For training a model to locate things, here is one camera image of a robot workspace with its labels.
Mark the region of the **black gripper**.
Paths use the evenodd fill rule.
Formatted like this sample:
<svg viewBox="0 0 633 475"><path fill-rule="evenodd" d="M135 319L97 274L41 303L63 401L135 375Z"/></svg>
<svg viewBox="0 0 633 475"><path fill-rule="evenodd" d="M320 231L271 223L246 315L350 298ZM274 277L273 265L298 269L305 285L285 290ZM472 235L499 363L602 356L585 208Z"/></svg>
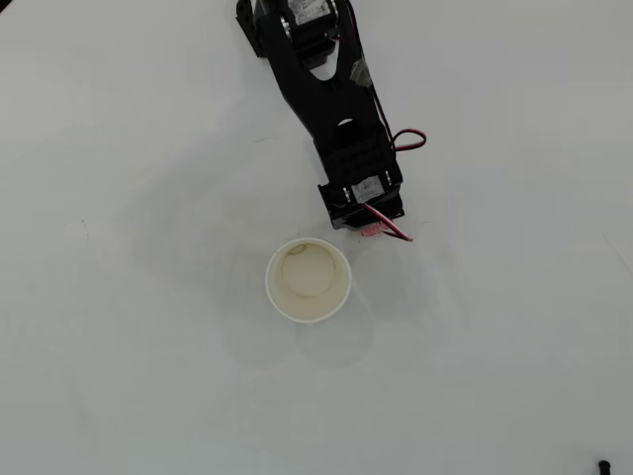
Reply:
<svg viewBox="0 0 633 475"><path fill-rule="evenodd" d="M350 186L319 185L318 191L335 230L360 231L377 223L379 218L367 210L365 204L391 220L405 214L400 186L389 188L382 195L364 203L357 201Z"/></svg>

